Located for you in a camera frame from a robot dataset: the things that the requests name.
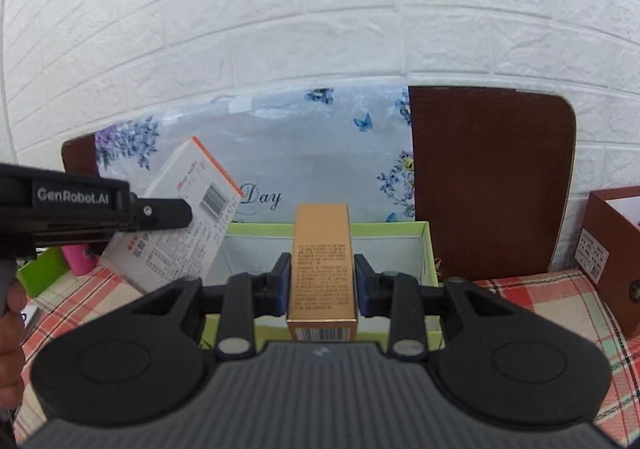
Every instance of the brown box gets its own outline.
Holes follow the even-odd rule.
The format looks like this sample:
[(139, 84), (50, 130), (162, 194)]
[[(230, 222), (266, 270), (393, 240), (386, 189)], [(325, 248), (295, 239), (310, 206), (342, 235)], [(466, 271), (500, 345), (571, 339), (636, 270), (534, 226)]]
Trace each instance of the brown box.
[(353, 341), (358, 315), (346, 204), (296, 211), (287, 325), (297, 341)]
[(638, 220), (640, 186), (592, 191), (575, 253), (627, 337), (640, 333)]

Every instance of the product label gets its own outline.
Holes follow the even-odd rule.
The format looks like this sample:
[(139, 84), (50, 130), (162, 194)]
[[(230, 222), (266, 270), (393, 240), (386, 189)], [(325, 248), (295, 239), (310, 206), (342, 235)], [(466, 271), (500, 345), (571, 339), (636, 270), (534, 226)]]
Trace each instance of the product label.
[(600, 281), (607, 259), (609, 251), (591, 233), (583, 229), (575, 251), (575, 261), (596, 285)]
[(311, 312), (348, 306), (350, 267), (343, 243), (301, 245), (295, 308)]
[(296, 328), (297, 341), (350, 341), (350, 328)]

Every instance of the white card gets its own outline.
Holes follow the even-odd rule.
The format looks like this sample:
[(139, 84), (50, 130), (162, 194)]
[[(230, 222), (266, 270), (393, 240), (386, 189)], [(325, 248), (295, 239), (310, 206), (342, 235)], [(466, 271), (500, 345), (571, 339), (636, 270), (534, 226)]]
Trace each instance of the white card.
[(25, 306), (20, 314), (22, 315), (22, 321), (24, 322), (24, 337), (27, 338), (36, 324), (36, 319), (40, 314), (40, 309), (37, 305), (31, 303)]
[(629, 198), (616, 198), (607, 200), (607, 203), (616, 211), (622, 214), (633, 225), (640, 222), (640, 196), (630, 196)]
[(147, 292), (180, 277), (205, 279), (241, 196), (228, 174), (192, 137), (176, 149), (145, 192), (148, 198), (183, 198), (193, 213), (189, 227), (116, 235), (101, 261)]
[(593, 235), (583, 229), (575, 251), (575, 261), (596, 285), (602, 276), (607, 259), (609, 259), (609, 251)]

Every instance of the blue floral gift bag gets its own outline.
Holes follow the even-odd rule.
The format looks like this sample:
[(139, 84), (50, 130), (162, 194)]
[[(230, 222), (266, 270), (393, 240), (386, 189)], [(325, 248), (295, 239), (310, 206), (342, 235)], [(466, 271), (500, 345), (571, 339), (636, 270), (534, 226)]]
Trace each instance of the blue floral gift bag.
[(303, 202), (347, 203), (353, 222), (415, 218), (407, 86), (225, 96), (118, 122), (95, 134), (100, 175), (143, 194), (191, 136), (241, 187), (238, 221), (293, 222)]

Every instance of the barcode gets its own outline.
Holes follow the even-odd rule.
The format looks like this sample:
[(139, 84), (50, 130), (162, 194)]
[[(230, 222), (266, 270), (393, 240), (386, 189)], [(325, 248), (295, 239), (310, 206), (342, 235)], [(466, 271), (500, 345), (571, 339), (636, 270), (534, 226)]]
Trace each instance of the barcode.
[(215, 223), (218, 223), (227, 203), (226, 196), (215, 185), (211, 184), (202, 197), (200, 209), (206, 212)]
[(348, 328), (296, 328), (299, 341), (348, 341)]

